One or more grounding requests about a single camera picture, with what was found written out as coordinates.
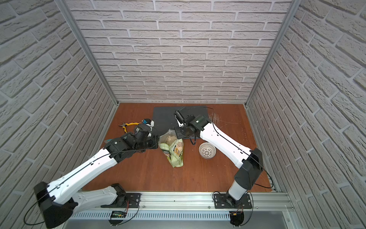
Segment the green oats bag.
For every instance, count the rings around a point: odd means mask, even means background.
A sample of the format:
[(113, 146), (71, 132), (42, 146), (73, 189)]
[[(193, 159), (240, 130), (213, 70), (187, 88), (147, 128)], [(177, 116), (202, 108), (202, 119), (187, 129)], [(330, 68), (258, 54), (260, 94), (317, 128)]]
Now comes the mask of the green oats bag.
[(182, 139), (177, 138), (174, 130), (169, 129), (162, 135), (158, 145), (173, 168), (179, 168), (184, 165), (184, 143)]

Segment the white patterned breakfast bowl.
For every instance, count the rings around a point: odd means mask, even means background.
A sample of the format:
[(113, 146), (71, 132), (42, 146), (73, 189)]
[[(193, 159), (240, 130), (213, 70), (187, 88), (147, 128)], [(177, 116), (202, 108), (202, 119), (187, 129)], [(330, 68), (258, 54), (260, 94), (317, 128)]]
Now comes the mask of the white patterned breakfast bowl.
[(212, 159), (216, 155), (216, 148), (214, 145), (204, 142), (199, 146), (199, 154), (204, 159)]

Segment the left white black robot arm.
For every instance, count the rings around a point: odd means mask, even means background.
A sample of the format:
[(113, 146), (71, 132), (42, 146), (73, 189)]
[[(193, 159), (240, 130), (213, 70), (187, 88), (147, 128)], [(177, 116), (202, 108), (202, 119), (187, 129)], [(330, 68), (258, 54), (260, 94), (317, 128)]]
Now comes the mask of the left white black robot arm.
[(79, 190), (133, 154), (158, 148), (158, 142), (159, 135), (154, 122), (145, 119), (135, 127), (134, 132), (111, 139), (93, 157), (68, 174), (50, 183), (40, 182), (34, 186), (36, 203), (46, 228), (53, 229), (62, 225), (79, 211), (116, 203), (124, 195), (124, 190), (118, 184), (97, 191)]

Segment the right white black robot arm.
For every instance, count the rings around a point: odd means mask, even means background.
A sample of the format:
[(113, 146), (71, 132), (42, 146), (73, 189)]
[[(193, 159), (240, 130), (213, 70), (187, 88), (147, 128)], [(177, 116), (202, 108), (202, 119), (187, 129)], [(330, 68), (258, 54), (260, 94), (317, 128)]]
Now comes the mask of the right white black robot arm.
[(178, 123), (178, 127), (174, 129), (178, 138), (199, 137), (220, 150), (238, 168), (226, 194), (226, 201), (231, 205), (238, 202), (252, 189), (264, 171), (262, 152), (239, 144), (204, 115), (184, 116), (181, 111), (176, 110), (174, 116)]

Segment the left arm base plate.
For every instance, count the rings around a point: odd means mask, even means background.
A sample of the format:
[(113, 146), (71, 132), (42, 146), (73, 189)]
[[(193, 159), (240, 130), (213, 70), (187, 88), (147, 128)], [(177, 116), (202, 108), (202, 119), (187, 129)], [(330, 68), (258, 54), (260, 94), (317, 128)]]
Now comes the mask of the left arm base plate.
[(101, 205), (101, 208), (132, 208), (137, 209), (140, 203), (141, 193), (126, 193), (119, 195), (110, 205)]

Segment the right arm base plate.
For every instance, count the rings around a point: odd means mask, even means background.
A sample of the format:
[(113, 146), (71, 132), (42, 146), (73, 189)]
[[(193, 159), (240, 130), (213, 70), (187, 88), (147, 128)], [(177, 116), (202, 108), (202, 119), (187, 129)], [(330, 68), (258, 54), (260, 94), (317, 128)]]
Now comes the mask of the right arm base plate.
[(244, 194), (240, 200), (235, 200), (229, 194), (214, 192), (212, 194), (212, 199), (216, 209), (248, 210), (253, 208), (251, 196), (248, 193)]

